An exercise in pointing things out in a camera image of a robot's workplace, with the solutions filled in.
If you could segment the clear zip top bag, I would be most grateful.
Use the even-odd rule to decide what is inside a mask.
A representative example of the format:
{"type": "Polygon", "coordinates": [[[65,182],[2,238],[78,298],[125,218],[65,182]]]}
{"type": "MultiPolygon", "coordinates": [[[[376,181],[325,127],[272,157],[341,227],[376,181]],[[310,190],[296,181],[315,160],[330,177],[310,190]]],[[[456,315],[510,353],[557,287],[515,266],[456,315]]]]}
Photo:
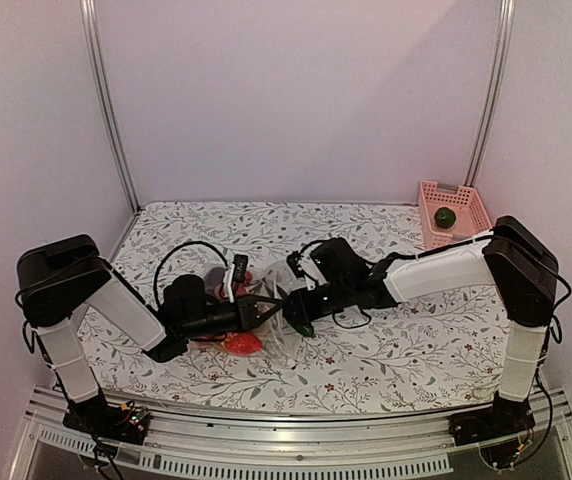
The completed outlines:
{"type": "Polygon", "coordinates": [[[288,324],[276,303],[304,285],[305,282],[296,278],[284,261],[262,270],[248,269],[244,283],[234,289],[235,297],[259,296],[258,312],[268,318],[247,332],[201,336],[189,343],[189,350],[222,353],[233,358],[266,359],[282,368],[293,369],[303,357],[300,345],[304,336],[288,324]]]}

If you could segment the red orange fake mango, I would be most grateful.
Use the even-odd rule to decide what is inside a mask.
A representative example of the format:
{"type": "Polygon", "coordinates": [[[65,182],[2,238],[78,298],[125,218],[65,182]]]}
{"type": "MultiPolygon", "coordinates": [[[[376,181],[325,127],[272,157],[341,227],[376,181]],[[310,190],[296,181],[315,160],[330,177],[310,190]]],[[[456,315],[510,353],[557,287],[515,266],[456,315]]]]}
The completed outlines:
{"type": "Polygon", "coordinates": [[[263,343],[252,333],[231,333],[222,343],[225,352],[237,356],[250,356],[260,352],[263,343]]]}

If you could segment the green fake pepper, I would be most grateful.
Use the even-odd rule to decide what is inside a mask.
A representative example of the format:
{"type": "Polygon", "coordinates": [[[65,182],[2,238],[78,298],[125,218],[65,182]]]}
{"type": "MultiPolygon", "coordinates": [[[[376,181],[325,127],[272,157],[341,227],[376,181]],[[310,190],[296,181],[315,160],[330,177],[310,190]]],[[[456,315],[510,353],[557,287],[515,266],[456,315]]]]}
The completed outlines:
{"type": "Polygon", "coordinates": [[[438,208],[434,213],[433,219],[436,227],[441,230],[450,230],[457,222],[455,211],[448,207],[438,208]]]}

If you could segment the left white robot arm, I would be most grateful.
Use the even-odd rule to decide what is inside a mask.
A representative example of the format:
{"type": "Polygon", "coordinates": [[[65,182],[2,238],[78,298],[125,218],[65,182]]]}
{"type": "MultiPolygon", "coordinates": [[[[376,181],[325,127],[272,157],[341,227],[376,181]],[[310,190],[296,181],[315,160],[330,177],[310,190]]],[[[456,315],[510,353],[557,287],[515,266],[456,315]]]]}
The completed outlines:
{"type": "Polygon", "coordinates": [[[98,314],[153,362],[167,363],[185,354],[192,341],[250,332],[283,305],[279,298],[232,292],[219,300],[207,293],[201,277],[184,274],[152,306],[86,234],[23,253],[16,274],[15,302],[70,410],[94,434],[107,433],[115,415],[82,345],[80,315],[98,314]]]}

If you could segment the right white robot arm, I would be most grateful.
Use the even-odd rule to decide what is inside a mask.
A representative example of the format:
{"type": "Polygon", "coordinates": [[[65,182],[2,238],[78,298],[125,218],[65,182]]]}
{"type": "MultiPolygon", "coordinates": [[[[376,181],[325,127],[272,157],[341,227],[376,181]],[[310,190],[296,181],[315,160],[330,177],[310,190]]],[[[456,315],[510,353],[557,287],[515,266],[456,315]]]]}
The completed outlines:
{"type": "Polygon", "coordinates": [[[363,316],[414,299],[477,286],[495,289],[511,323],[504,364],[483,415],[483,427],[503,436],[522,417],[545,357],[550,325],[561,304],[555,256],[517,219],[504,216],[489,230],[420,254],[390,252],[376,262],[358,255],[340,237],[313,241],[286,259],[284,279],[274,285],[284,300],[282,315],[304,336],[314,321],[348,308],[363,316]]]}

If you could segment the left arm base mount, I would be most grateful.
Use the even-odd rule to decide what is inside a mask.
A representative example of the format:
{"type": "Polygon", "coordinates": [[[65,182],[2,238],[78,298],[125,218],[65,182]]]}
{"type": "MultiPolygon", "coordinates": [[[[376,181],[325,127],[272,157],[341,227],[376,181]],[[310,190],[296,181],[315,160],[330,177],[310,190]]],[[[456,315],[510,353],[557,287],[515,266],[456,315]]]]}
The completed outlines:
{"type": "Polygon", "coordinates": [[[63,426],[100,439],[143,445],[150,420],[147,407],[138,406],[133,401],[111,405],[100,393],[81,403],[70,401],[63,426]]]}

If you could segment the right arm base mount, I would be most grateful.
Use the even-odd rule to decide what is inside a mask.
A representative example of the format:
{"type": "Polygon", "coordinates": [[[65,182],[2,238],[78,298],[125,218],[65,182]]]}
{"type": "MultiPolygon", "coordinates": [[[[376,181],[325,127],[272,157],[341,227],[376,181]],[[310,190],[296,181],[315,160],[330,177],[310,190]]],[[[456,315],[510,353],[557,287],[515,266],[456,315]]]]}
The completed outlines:
{"type": "Polygon", "coordinates": [[[532,444],[535,420],[528,400],[514,402],[495,394],[489,407],[453,414],[448,419],[449,434],[456,446],[490,441],[479,451],[491,468],[513,468],[532,444]]]}

